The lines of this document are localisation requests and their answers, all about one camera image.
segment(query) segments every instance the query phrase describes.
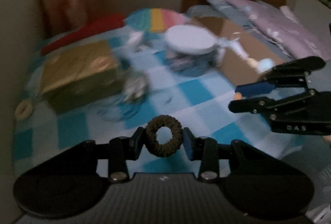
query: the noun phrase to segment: cardboard box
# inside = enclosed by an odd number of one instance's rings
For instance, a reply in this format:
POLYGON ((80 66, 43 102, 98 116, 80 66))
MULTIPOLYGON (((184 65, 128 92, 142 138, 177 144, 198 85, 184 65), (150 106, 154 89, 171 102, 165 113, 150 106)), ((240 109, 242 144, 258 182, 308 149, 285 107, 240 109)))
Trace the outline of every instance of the cardboard box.
POLYGON ((57 113, 118 94, 123 88, 120 64, 106 41, 87 44, 50 58, 40 92, 57 113))
MULTIPOLYGON (((216 17, 202 17, 195 18, 192 24, 203 25, 215 35, 225 37, 229 40, 233 38, 233 33, 239 32, 241 33, 239 35, 239 42, 249 57, 257 61, 270 58, 276 65, 284 63, 284 61, 270 51, 265 44, 252 37, 250 33, 245 32, 242 27, 230 20, 216 17)), ((256 82, 261 76, 261 74, 250 67, 245 60, 228 48, 226 48, 223 61, 219 64, 218 68, 235 86, 256 82)))

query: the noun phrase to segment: table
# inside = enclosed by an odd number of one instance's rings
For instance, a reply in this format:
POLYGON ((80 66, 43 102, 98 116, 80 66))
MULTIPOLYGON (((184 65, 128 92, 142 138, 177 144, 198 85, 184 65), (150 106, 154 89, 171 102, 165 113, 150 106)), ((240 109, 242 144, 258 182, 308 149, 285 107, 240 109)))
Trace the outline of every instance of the table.
MULTIPOLYGON (((139 126, 160 114, 178 119, 183 127, 189 127, 195 136, 208 136, 218 143, 230 143, 241 139, 274 157, 300 146, 300 137, 272 133, 259 115, 233 114, 227 106, 234 95, 234 87, 217 70, 210 69, 200 77, 184 77, 173 73, 165 65, 166 44, 163 35, 147 34, 146 40, 153 50, 134 53, 124 46, 129 28, 108 31, 76 42, 71 46, 107 40, 116 57, 125 57, 136 70, 145 72, 150 80, 151 92, 140 105, 138 112, 125 120, 105 120, 100 107, 110 102, 103 99, 97 103, 56 115, 45 101, 39 102, 33 114, 25 121, 17 122, 13 159, 17 175, 65 151, 87 139, 107 143, 118 136, 131 136, 139 126)), ((46 57, 35 54, 29 71, 38 69, 46 57)), ((277 91, 269 97, 280 98, 277 91)), ((121 112, 121 106, 114 108, 121 112)), ((167 128, 158 131, 160 143, 171 134, 167 128)), ((138 161, 128 161, 130 175, 135 172, 194 172, 198 173, 199 161, 189 161, 183 147, 168 158, 157 158, 143 148, 138 161)), ((227 161, 220 161, 221 176, 229 173, 227 161)), ((99 161, 98 173, 107 176, 107 161, 99 161)))

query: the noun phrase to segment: brown cardboard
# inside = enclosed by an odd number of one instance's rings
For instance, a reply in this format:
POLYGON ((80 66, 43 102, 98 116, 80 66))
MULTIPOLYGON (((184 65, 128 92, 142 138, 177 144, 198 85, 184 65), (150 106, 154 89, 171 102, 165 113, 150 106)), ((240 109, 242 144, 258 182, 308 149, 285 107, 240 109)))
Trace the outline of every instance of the brown cardboard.
MULTIPOLYGON (((264 58, 272 59, 276 64, 282 64, 284 61, 275 53, 270 51, 266 45, 247 33, 239 25, 224 19, 216 17, 195 18, 200 24, 219 37, 233 39, 233 33, 239 37, 239 42, 243 49, 251 58, 260 61, 264 58)), ((259 80, 260 74, 251 68, 245 60, 236 55, 231 49, 226 49, 223 61, 219 65, 219 70, 235 86, 253 83, 259 80)))

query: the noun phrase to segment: rainbow mat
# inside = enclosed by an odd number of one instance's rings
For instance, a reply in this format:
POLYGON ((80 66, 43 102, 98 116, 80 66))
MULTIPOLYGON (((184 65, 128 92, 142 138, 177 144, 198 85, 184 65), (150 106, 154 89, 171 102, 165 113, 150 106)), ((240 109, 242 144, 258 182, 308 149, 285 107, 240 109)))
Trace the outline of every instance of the rainbow mat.
POLYGON ((174 25, 182 25, 186 17, 178 12, 167 9, 141 9, 131 13, 124 21, 138 31, 163 33, 174 25))

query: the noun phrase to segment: red cloth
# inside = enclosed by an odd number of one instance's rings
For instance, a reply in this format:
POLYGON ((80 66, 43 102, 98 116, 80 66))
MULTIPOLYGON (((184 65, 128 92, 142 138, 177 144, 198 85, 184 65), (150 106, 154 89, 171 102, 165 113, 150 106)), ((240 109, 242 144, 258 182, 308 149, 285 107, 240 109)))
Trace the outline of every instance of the red cloth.
POLYGON ((53 43, 48 44, 40 50, 41 55, 46 55, 58 48, 64 47, 78 40, 90 37, 92 35, 97 35, 109 30, 120 28, 124 26, 123 20, 125 17, 121 14, 113 14, 105 16, 95 22, 87 25, 75 32, 72 32, 53 43))

